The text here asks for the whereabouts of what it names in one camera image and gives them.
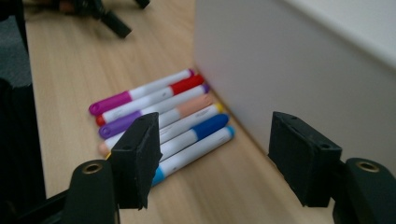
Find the wooden table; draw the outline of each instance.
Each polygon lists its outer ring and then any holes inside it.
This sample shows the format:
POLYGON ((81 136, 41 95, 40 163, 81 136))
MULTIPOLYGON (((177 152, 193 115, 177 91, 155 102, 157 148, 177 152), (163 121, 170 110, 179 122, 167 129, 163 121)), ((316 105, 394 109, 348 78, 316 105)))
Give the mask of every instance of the wooden table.
MULTIPOLYGON (((152 1, 144 10, 112 0, 106 8, 134 28, 126 39, 92 18, 27 8, 48 197, 68 188, 78 165, 101 158, 91 103, 194 68, 193 0, 152 1)), ((154 187, 147 210, 121 210, 121 223, 332 223, 332 202, 302 207, 265 153, 230 123, 235 139, 154 187)))

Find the marker cap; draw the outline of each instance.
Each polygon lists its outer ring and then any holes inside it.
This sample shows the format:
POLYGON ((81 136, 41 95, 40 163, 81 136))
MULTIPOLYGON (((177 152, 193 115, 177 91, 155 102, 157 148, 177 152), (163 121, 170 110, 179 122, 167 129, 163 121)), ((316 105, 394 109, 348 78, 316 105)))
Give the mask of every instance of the marker cap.
POLYGON ((210 91, 210 87, 207 84, 202 85, 204 87, 205 93, 208 93, 210 91))
POLYGON ((203 109, 207 106, 210 106, 213 104, 213 100, 208 94, 204 94, 201 96, 197 96, 185 104, 181 104, 177 107, 178 112, 180 113, 182 118, 187 117, 188 115, 203 109))
POLYGON ((201 75, 196 75, 183 79, 175 84, 170 85, 169 87, 172 89, 174 95, 177 95, 183 91, 187 91, 193 87, 201 85, 202 83, 204 83, 204 78, 201 75))
POLYGON ((110 153, 110 149, 107 147, 105 142, 103 142, 99 145, 98 151, 99 151, 99 154, 101 154, 103 157, 107 156, 108 153, 110 153))
POLYGON ((142 114, 139 111, 136 111, 130 115, 111 121, 99 129, 99 135, 102 138, 107 139, 117 133, 122 133, 140 116, 142 116, 142 114))
POLYGON ((128 93, 128 91, 123 91, 122 93, 108 97, 104 100, 98 101, 90 105, 89 110, 92 115, 96 116, 103 114, 107 110, 110 110, 114 107, 131 102, 132 100, 133 99, 131 95, 128 93))
POLYGON ((152 179, 152 184, 151 186, 157 185, 161 181, 165 179, 165 175, 163 174, 163 171, 161 170, 161 167, 158 167, 157 170, 155 171, 155 176, 152 179))
POLYGON ((192 127, 198 137, 198 141, 223 128, 229 120, 226 114, 217 114, 206 121, 192 127))
POLYGON ((194 70, 192 70, 191 68, 189 68, 189 72, 190 72, 190 77, 193 77, 195 75, 194 70))
POLYGON ((228 129, 228 131, 230 132, 230 134, 231 134, 231 138, 233 138, 234 136, 235 136, 235 129, 233 128, 233 126, 227 126, 226 127, 227 129, 228 129))
POLYGON ((103 115, 96 116, 96 124, 99 125, 99 126, 103 126, 103 125, 106 124, 106 121, 103 118, 103 115))
POLYGON ((222 107, 221 104, 217 103, 217 104, 215 104, 215 106, 216 106, 216 109, 217 109, 220 113, 223 111, 223 107, 222 107))

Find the black object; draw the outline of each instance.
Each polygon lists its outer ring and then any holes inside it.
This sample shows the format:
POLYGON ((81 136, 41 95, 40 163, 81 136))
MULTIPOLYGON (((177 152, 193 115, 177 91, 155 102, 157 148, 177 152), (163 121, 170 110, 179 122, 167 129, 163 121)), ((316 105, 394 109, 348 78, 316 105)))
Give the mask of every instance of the black object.
POLYGON ((2 223, 46 200, 32 85, 13 87, 0 78, 0 151, 2 223))
POLYGON ((87 161, 76 168, 61 223, 120 223, 112 179, 108 161, 87 161))
POLYGON ((115 34, 125 38, 132 32, 112 11, 105 10, 101 0, 75 0, 75 13, 81 16, 93 16, 104 23, 115 34))
POLYGON ((336 224, 395 223, 396 181, 383 165, 340 161, 342 149, 299 118, 274 112, 269 154, 302 205, 328 206, 336 224))
POLYGON ((24 24, 24 10, 23 10, 22 0, 0 1, 0 21, 8 19, 8 17, 11 15, 15 16, 15 20, 18 25, 18 30, 21 34, 23 46, 27 51, 28 48, 27 48, 27 38, 26 38, 26 29, 24 24))
POLYGON ((141 7, 145 8, 149 5, 149 0, 136 0, 136 3, 141 7))
POLYGON ((162 156, 158 113, 137 119, 107 161, 88 161, 70 188, 20 216, 16 223, 120 223, 118 208, 148 206, 151 181, 162 156))
POLYGON ((163 155, 158 148, 158 114, 136 119, 112 148, 108 161, 112 164, 120 208, 148 207, 152 178, 163 155))

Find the light blue marker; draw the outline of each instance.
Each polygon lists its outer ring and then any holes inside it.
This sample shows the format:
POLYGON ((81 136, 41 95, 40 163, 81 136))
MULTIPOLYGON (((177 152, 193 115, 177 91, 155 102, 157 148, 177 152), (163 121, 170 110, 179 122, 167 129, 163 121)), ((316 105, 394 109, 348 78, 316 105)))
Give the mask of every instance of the light blue marker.
POLYGON ((196 142, 195 144, 186 147, 177 154, 160 162, 156 170, 155 176, 152 180, 151 186, 157 185, 163 181, 167 176, 171 175, 180 168, 204 156, 206 153, 230 141, 234 136, 232 126, 226 126, 208 137, 196 142))

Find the purple marker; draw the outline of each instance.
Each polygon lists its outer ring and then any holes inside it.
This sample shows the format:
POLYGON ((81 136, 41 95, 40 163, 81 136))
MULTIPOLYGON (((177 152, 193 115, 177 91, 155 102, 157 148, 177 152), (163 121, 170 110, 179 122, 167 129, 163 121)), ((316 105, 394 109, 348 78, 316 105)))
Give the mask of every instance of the purple marker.
POLYGON ((182 79, 185 79, 188 77, 193 77, 193 76, 194 76, 194 71, 192 71, 192 69, 186 69, 186 70, 183 70, 176 74, 173 74, 171 76, 164 77, 164 78, 158 79, 156 81, 150 82, 149 84, 140 86, 136 89, 121 92, 119 94, 108 97, 104 100, 98 101, 98 102, 90 105, 90 108, 89 108, 90 113, 95 116, 101 115, 101 114, 105 113, 106 111, 113 109, 117 106, 124 105, 124 104, 129 103, 133 100, 136 100, 136 99, 139 99, 145 95, 148 95, 149 93, 152 93, 152 92, 162 89, 168 85, 176 83, 182 79))
POLYGON ((208 92, 209 92, 209 86, 206 84, 194 87, 188 91, 182 92, 179 95, 173 96, 169 99, 159 102, 158 104, 151 105, 144 109, 135 111, 130 115, 116 119, 114 121, 111 121, 103 125, 99 129, 99 135, 102 138, 107 139, 109 137, 112 137, 118 133, 122 133, 125 130, 127 130, 128 127, 134 122, 134 120, 142 115, 152 112, 158 112, 160 113, 160 117, 161 117, 162 113, 172 110, 175 106, 188 102, 190 99, 203 95, 208 92))

